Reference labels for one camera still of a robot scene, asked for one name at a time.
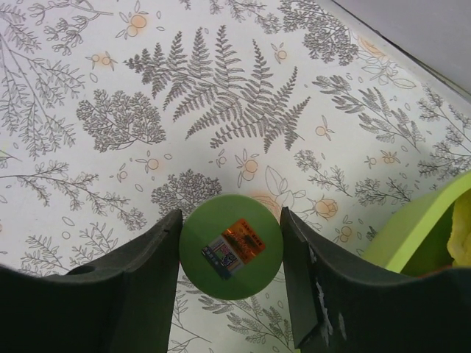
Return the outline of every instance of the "gray surface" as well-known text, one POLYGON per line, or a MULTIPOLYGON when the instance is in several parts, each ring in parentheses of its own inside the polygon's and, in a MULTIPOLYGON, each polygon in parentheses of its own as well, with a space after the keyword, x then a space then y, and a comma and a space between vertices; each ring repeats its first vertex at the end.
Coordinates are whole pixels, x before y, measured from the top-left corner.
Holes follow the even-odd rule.
POLYGON ((384 37, 471 92, 470 0, 334 0, 384 37))

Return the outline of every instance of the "yellow object in container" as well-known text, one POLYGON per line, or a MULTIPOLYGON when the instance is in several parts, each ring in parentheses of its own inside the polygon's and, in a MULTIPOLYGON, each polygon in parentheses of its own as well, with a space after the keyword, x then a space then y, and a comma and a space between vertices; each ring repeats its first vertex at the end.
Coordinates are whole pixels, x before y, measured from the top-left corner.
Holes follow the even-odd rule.
POLYGON ((455 201, 447 249, 454 259, 453 266, 471 267, 471 190, 455 201))

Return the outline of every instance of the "floral tablecloth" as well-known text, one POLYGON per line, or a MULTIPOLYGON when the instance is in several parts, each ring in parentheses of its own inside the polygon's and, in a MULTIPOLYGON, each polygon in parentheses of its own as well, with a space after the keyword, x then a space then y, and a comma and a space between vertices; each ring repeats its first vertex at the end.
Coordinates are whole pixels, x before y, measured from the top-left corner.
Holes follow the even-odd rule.
MULTIPOLYGON (((220 193, 361 255, 471 161, 391 53, 309 0, 0 1, 0 263, 64 274, 220 193)), ((292 350, 283 269, 238 302, 180 274, 170 352, 292 350)))

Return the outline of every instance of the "green lid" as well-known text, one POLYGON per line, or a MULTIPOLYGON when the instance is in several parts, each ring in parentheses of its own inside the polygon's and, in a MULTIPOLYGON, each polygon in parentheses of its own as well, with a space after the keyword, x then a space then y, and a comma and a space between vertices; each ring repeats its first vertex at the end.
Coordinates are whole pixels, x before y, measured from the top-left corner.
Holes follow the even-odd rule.
POLYGON ((237 300, 255 295, 274 279, 282 259, 283 236, 277 219, 265 206, 250 197, 217 196, 200 205, 183 225, 180 262, 190 281, 209 296, 237 300), (223 237, 222 233, 231 226, 234 227, 230 234, 234 234, 235 238, 229 233, 225 233, 229 234, 228 237, 223 237), (243 243, 234 243, 231 239, 244 240, 243 243), (233 253, 228 255, 229 260, 228 257, 222 260, 233 260, 227 267, 217 257, 216 261, 211 260, 213 255, 222 256, 222 248, 233 253), (241 249, 257 251, 246 256, 247 251, 241 249))

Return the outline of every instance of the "green container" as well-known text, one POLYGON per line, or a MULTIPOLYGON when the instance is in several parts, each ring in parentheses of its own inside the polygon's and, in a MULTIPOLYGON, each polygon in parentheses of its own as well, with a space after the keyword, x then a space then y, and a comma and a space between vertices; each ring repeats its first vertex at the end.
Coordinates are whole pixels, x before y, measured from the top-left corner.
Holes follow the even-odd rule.
POLYGON ((390 271, 420 276, 451 265, 447 242, 453 204, 471 189, 471 172, 400 208, 376 235, 363 258, 390 271))

